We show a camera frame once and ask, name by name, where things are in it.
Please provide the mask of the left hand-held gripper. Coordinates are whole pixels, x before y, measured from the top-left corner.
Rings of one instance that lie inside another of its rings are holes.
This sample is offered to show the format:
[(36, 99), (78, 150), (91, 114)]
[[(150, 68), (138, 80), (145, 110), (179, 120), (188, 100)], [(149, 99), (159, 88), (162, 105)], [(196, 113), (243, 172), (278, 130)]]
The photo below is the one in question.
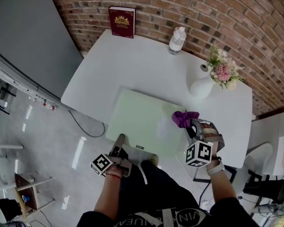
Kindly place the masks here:
[(130, 176), (132, 163), (128, 160), (128, 154), (122, 149), (124, 141), (125, 135), (120, 134), (108, 155), (100, 154), (90, 163), (90, 167), (97, 175), (105, 176), (109, 167), (116, 165), (124, 177)]

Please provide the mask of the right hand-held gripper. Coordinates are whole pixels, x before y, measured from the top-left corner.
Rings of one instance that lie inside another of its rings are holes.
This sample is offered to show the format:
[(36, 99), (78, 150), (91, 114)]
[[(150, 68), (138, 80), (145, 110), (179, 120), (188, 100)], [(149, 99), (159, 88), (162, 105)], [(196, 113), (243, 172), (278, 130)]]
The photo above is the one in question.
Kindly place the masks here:
[(213, 122), (201, 119), (191, 119), (191, 127), (185, 128), (188, 141), (185, 150), (185, 164), (196, 168), (201, 168), (211, 162), (214, 146), (217, 147), (216, 151), (225, 146), (223, 136), (219, 132), (217, 137), (205, 138), (202, 123), (210, 124), (217, 130)]

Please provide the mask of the person's right hand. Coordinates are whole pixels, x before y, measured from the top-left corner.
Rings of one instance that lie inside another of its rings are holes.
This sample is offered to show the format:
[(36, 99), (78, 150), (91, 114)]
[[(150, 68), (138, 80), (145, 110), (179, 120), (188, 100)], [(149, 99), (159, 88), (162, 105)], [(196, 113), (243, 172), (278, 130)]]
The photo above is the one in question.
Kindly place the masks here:
[(218, 131), (210, 124), (202, 123), (202, 128), (205, 138), (217, 137), (219, 135)]

